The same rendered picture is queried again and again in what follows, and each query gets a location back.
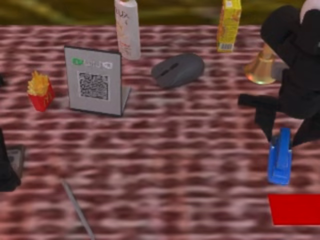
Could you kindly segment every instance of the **gray sign stand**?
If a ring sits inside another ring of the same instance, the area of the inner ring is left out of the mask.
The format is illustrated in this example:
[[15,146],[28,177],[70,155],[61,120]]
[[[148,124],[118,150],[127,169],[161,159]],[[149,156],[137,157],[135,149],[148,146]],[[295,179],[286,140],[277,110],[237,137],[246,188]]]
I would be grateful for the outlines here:
[[121,54],[65,46],[64,56],[70,108],[121,117],[131,91],[122,86]]

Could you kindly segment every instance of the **brick pattern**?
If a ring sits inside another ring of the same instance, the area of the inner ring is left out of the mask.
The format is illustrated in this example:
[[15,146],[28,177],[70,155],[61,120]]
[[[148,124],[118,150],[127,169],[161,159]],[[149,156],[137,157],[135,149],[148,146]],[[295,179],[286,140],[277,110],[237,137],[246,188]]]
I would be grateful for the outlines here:
[[[141,28],[142,59],[123,60],[133,87],[123,118],[68,109],[64,45],[117,50],[112,26],[2,26],[0,126],[7,144],[23,144],[22,185],[0,194],[0,240],[88,239],[59,178],[71,185],[98,240],[318,240],[319,228],[274,227],[268,193],[320,191],[319,142],[293,151],[290,186],[266,179],[268,143],[240,93],[277,95],[255,85],[243,66],[262,46],[258,26],[239,29],[233,53],[216,52],[213,26]],[[193,52],[199,81],[159,89],[151,67]],[[31,72],[48,74],[56,99],[36,112]],[[293,132],[301,121],[279,114]]]

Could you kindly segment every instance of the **red fries container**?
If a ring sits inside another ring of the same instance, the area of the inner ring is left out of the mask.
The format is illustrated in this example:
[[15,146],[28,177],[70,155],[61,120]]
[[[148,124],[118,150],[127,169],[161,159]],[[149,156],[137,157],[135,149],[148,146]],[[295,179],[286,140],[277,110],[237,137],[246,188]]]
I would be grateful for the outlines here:
[[28,96],[35,110],[39,112],[44,112],[46,111],[47,107],[51,104],[52,100],[55,98],[55,93],[49,81],[49,86],[45,95],[37,96],[37,95],[28,94]]

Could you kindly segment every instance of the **green background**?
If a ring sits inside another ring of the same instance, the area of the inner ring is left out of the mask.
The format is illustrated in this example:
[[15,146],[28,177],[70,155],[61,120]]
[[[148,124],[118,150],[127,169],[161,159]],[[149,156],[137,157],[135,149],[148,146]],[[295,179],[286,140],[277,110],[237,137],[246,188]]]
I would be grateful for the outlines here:
[[[137,0],[141,25],[219,21],[222,0]],[[241,25],[260,25],[282,5],[304,0],[242,0]],[[113,25],[114,0],[0,0],[0,25]]]

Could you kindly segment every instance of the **blue dustpan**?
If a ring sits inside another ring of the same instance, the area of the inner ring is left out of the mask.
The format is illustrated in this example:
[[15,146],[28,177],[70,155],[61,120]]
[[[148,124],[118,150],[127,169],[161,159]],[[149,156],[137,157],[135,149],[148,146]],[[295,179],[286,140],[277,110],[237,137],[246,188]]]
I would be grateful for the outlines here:
[[268,159],[268,181],[272,184],[288,185],[291,175],[292,149],[290,128],[280,129],[280,135],[270,144]]

